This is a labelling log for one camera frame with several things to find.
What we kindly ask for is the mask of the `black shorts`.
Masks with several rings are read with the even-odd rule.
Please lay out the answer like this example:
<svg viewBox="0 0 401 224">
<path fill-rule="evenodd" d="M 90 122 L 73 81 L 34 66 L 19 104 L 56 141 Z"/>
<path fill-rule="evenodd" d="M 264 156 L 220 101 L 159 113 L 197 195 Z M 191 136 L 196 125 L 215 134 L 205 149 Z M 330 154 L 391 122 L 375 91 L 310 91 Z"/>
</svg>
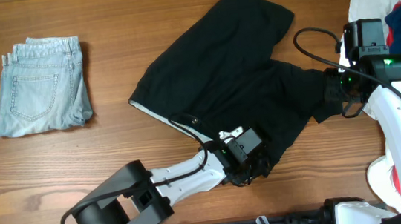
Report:
<svg viewBox="0 0 401 224">
<path fill-rule="evenodd" d="M 325 75 L 271 58 L 294 14 L 267 0 L 219 0 L 150 66 L 130 104 L 204 138 L 237 127 L 269 139 L 253 166 L 268 174 L 304 129 L 342 111 L 325 100 Z"/>
</svg>

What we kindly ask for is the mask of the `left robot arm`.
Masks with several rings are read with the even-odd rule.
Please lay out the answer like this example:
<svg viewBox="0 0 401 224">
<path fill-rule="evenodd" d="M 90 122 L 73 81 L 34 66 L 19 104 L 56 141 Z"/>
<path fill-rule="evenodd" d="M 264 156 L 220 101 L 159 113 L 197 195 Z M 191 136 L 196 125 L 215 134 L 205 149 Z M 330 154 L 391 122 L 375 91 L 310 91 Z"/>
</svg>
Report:
<svg viewBox="0 0 401 224">
<path fill-rule="evenodd" d="M 221 132 L 191 159 L 147 170 L 135 160 L 111 175 L 70 211 L 77 224 L 163 224 L 173 206 L 196 193 L 232 182 L 244 186 L 264 174 L 267 134 L 257 128 Z"/>
</svg>

